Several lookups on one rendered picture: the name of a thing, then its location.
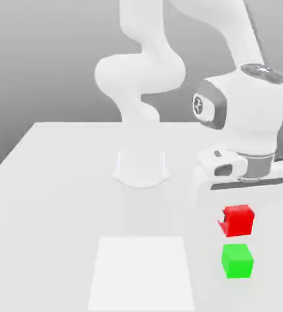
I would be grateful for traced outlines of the small green cube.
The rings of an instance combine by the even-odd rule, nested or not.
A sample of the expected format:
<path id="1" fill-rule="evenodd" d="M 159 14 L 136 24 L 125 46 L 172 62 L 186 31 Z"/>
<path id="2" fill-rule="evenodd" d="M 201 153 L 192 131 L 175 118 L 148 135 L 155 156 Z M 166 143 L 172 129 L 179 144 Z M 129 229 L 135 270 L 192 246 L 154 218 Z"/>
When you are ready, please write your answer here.
<path id="1" fill-rule="evenodd" d="M 227 278 L 250 278 L 254 258 L 246 244 L 224 244 L 222 266 Z"/>

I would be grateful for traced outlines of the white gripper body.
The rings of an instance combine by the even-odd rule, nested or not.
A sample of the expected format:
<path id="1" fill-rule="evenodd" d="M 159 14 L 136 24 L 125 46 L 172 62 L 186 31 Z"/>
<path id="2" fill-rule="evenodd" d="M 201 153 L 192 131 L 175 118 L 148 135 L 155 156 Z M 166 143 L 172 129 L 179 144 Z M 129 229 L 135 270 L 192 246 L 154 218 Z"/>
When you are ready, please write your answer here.
<path id="1" fill-rule="evenodd" d="M 203 168 L 194 169 L 194 205 L 197 208 L 232 205 L 268 205 L 283 200 L 283 160 L 272 164 L 268 176 L 256 182 L 229 177 L 210 178 Z"/>

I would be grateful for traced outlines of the small red cube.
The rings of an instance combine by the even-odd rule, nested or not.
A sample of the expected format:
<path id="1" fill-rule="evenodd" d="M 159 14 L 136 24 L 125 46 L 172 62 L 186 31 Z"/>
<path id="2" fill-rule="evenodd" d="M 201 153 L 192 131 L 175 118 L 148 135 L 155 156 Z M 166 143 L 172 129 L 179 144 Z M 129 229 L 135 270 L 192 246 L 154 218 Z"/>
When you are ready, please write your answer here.
<path id="1" fill-rule="evenodd" d="M 223 210 L 223 221 L 218 221 L 226 237 L 251 235 L 254 211 L 249 205 L 227 206 Z"/>

